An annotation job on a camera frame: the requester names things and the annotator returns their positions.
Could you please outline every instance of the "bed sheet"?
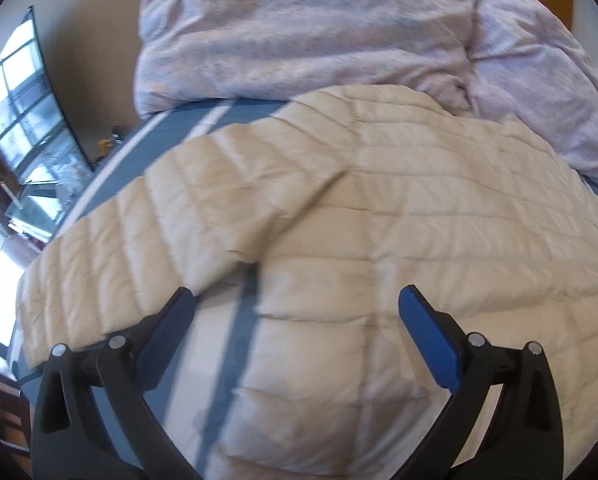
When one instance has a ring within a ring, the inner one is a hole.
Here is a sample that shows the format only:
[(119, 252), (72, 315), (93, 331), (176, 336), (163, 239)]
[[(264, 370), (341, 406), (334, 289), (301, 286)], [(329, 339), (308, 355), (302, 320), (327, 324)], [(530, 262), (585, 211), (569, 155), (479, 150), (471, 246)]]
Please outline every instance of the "bed sheet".
[[(230, 123), (250, 123), (274, 113), (284, 102), (208, 100), (161, 112), (140, 125), (100, 169), (84, 195), (66, 216), (59, 233), (81, 216), (113, 197), (141, 175), (150, 163), (183, 140)], [(583, 177), (598, 196), (598, 185)], [(247, 267), (204, 295), (197, 316), (155, 390), (145, 394), (157, 420), (184, 456), (205, 469), (233, 400), (233, 390), (245, 368), (256, 326), (257, 269)], [(20, 342), (10, 361), (22, 390), (35, 405), (42, 367), (30, 370)], [(98, 408), (119, 456), (138, 465), (100, 388), (94, 389)]]

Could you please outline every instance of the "blanket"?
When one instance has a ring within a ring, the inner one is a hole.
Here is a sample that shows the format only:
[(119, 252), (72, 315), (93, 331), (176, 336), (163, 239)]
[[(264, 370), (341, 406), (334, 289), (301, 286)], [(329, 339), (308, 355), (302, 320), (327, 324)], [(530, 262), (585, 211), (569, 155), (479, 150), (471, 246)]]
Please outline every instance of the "blanket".
[(515, 115), (598, 183), (598, 70), (536, 0), (143, 0), (140, 115), (208, 97), (401, 84)]
[(350, 86), (187, 140), (26, 270), (26, 358), (253, 263), (257, 325), (205, 478), (389, 478), (447, 398), (398, 317), (409, 283), (466, 332), (542, 343), (566, 473), (598, 438), (598, 197), (520, 121)]

